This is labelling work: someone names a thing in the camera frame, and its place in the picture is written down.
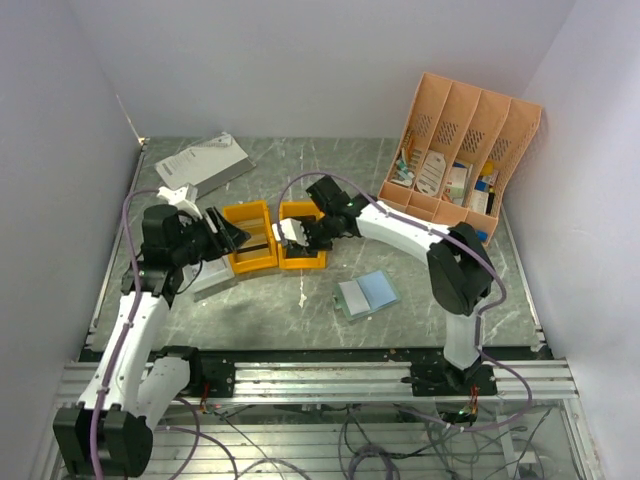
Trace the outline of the black cards stack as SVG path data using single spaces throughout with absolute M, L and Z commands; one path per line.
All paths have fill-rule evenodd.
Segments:
M 302 220 L 303 216 L 294 216 L 297 220 Z M 317 256 L 318 250 L 307 250 L 305 246 L 297 245 L 294 243 L 286 243 L 286 256 L 289 258 L 313 258 Z

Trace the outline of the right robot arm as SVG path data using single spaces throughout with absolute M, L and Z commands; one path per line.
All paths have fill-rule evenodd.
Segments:
M 329 175 L 308 187 L 307 194 L 322 217 L 282 221 L 287 240 L 312 252 L 331 249 L 339 238 L 366 238 L 426 265 L 433 298 L 446 317 L 441 384 L 452 395 L 465 394 L 481 366 L 479 316 L 495 272 L 474 228 L 465 222 L 448 227 L 414 219 L 366 193 L 351 197 Z

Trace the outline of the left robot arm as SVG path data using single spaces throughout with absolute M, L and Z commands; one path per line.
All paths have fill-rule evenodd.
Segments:
M 144 473 L 161 417 L 175 397 L 192 397 L 204 383 L 194 347 L 167 347 L 148 360 L 157 331 L 181 292 L 186 268 L 221 259 L 250 238 L 215 208 L 196 214 L 167 204 L 144 211 L 141 231 L 96 372 L 76 404 L 59 409 L 53 421 L 72 476 Z

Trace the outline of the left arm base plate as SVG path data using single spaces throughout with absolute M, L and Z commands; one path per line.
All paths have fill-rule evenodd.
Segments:
M 186 361 L 189 378 L 179 391 L 180 396 L 231 398 L 236 383 L 236 366 L 230 360 L 202 353 L 196 347 L 167 346 L 157 358 L 171 357 Z

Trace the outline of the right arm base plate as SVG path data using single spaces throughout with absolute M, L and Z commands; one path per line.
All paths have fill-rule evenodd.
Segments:
M 443 365 L 412 364 L 401 383 L 411 387 L 414 397 L 492 396 L 497 393 L 494 370 L 488 365 L 476 365 L 466 370 Z

